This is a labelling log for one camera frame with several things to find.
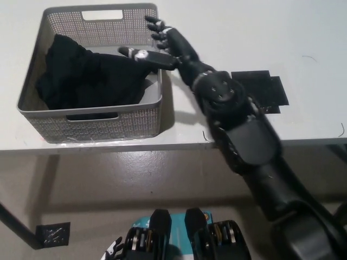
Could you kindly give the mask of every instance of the table leg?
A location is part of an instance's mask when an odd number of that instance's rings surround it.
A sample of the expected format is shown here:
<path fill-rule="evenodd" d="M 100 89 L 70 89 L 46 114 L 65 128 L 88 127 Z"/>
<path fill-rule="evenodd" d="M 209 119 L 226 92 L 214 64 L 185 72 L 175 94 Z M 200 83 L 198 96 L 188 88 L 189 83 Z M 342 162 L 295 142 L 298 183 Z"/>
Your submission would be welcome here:
<path fill-rule="evenodd" d="M 43 243 L 0 203 L 0 220 L 33 249 L 43 248 Z"/>

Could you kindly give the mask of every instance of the black cloth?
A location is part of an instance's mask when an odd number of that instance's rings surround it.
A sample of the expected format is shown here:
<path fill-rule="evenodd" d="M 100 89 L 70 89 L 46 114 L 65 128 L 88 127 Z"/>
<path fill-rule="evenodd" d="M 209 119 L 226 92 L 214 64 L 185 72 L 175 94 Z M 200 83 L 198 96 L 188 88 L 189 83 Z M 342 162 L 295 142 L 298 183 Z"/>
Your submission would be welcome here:
<path fill-rule="evenodd" d="M 46 55 L 46 72 L 36 89 L 49 109 L 132 105 L 144 94 L 151 68 L 127 57 L 92 53 L 67 36 L 55 35 Z M 70 120 L 105 118 L 73 115 Z"/>

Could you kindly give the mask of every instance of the robotic hand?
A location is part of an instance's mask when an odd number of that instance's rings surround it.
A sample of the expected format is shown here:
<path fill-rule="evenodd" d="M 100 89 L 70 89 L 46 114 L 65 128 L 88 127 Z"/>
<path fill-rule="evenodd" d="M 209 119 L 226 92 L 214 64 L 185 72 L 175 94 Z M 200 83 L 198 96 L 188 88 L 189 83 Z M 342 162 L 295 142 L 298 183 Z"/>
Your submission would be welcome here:
<path fill-rule="evenodd" d="M 173 27 L 145 17 L 157 47 L 167 54 L 121 47 L 119 52 L 158 69 L 178 69 L 207 118 L 229 167 L 248 185 L 266 218 L 282 259 L 347 259 L 347 234 L 295 177 L 281 155 L 281 142 L 256 101 L 226 71 L 200 61 Z"/>

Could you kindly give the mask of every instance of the black tape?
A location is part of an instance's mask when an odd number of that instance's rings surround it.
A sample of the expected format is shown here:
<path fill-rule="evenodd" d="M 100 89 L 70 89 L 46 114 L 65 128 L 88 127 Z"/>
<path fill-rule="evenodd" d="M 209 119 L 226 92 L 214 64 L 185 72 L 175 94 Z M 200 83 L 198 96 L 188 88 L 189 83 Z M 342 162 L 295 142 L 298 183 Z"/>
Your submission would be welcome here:
<path fill-rule="evenodd" d="M 232 78 L 244 86 L 266 114 L 280 114 L 279 106 L 289 105 L 280 77 L 271 77 L 268 70 L 232 72 Z"/>
<path fill-rule="evenodd" d="M 44 248 L 69 245 L 70 222 L 39 225 L 36 227 L 36 237 L 42 242 Z"/>

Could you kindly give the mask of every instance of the gray plastic basket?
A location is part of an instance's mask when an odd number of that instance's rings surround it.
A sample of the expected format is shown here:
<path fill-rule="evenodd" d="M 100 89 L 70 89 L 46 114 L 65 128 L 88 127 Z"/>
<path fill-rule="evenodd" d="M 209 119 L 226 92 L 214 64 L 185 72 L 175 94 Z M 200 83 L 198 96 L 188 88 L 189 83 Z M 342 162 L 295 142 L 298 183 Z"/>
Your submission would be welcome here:
<path fill-rule="evenodd" d="M 112 12 L 118 12 L 121 17 L 110 19 Z M 90 20 L 90 14 L 101 16 Z M 147 77 L 150 86 L 137 105 L 48 110 L 35 89 L 38 77 L 46 70 L 44 58 L 55 34 L 69 36 L 85 48 L 99 53 L 117 55 L 119 46 L 154 49 L 145 15 L 157 17 L 157 7 L 154 4 L 116 4 L 67 6 L 44 11 L 18 110 L 47 142 L 147 138 L 159 133 L 161 71 Z M 113 119 L 69 121 L 66 118 L 66 115 L 74 114 L 115 112 L 118 117 Z"/>

